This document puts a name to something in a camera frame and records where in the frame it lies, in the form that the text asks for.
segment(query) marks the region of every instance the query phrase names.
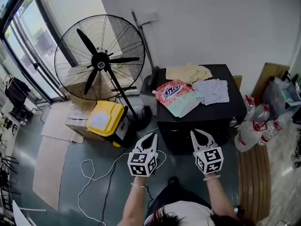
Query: person's left arm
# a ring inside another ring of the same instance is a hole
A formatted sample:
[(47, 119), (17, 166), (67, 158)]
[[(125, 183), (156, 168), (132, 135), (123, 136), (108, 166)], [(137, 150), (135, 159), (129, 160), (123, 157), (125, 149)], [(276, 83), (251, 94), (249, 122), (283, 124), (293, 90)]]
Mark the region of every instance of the person's left arm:
[[(146, 178), (135, 177), (134, 184), (146, 186)], [(144, 225), (144, 198), (145, 187), (132, 186), (130, 195), (123, 211), (122, 220), (118, 226), (142, 226)]]

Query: fan base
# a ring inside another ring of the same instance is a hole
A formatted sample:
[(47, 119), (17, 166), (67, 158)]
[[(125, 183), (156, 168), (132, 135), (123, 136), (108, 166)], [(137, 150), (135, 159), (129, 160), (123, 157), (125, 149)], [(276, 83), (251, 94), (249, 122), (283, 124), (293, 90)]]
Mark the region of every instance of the fan base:
[(128, 110), (127, 116), (131, 121), (134, 130), (140, 131), (150, 123), (152, 117), (151, 109), (149, 106), (144, 105), (135, 105), (133, 106), (133, 109), (136, 112), (138, 119), (135, 119), (131, 110)]

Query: green floor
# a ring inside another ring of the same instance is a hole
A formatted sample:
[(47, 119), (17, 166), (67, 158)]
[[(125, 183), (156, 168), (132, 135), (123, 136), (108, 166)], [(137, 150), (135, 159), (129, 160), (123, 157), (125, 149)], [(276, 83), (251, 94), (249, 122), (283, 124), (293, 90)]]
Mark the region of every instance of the green floor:
[[(146, 131), (156, 128), (155, 118), (149, 126), (137, 133), (137, 138), (144, 136)], [(54, 210), (42, 201), (32, 191), (32, 181), (35, 162), (41, 143), (41, 132), (43, 123), (39, 116), (34, 116), (31, 124), (21, 127), (13, 151), (13, 156), (19, 161), (18, 174), (12, 175), (14, 188), (22, 193), (21, 196), (13, 195), (17, 204), (24, 208), (47, 209), (46, 213), (31, 212), (30, 216), (38, 226), (77, 226), (77, 225), (98, 225), (94, 220), (88, 219), (78, 208), (78, 193), (87, 183), (80, 171), (80, 164), (83, 160), (92, 159), (95, 166), (95, 178), (107, 173), (117, 156), (124, 150), (116, 148), (106, 141), (85, 140), (83, 144), (71, 143), (65, 158), (63, 176), (60, 190), (59, 211)], [(156, 197), (166, 186), (168, 178), (177, 176), (180, 183), (188, 190), (191, 190), (209, 201), (209, 195), (203, 175), (194, 164), (193, 156), (171, 156), (163, 139), (159, 135), (158, 148), (167, 154), (167, 160), (148, 179), (150, 192)], [(223, 146), (224, 164), (221, 171), (221, 182), (224, 189), (234, 205), (238, 204), (238, 170), (236, 149), (232, 142)], [(93, 173), (91, 164), (86, 163), (84, 172), (89, 175)], [(115, 226), (121, 220), (122, 211), (129, 194), (133, 177), (127, 167), (127, 156), (122, 157), (116, 166), (112, 177), (110, 194), (107, 199), (104, 221), (107, 226)], [(81, 195), (80, 204), (82, 209), (93, 218), (101, 219), (103, 201), (107, 192), (109, 177), (92, 182)]]

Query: white plaid cloth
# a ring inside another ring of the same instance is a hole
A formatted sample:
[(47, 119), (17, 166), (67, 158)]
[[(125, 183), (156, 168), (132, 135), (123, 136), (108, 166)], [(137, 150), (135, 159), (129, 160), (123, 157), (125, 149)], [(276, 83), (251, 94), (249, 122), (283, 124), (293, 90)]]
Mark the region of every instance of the white plaid cloth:
[(204, 105), (229, 102), (227, 81), (219, 79), (198, 81), (192, 84), (192, 88), (201, 92)]

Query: shoe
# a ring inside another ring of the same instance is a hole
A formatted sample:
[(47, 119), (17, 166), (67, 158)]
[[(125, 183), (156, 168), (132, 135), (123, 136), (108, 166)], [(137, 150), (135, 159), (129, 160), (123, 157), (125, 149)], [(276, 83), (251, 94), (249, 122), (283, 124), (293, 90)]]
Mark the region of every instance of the shoe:
[(168, 183), (167, 183), (168, 186), (179, 185), (179, 184), (180, 184), (179, 178), (177, 178), (177, 177), (171, 177), (171, 178), (169, 178)]

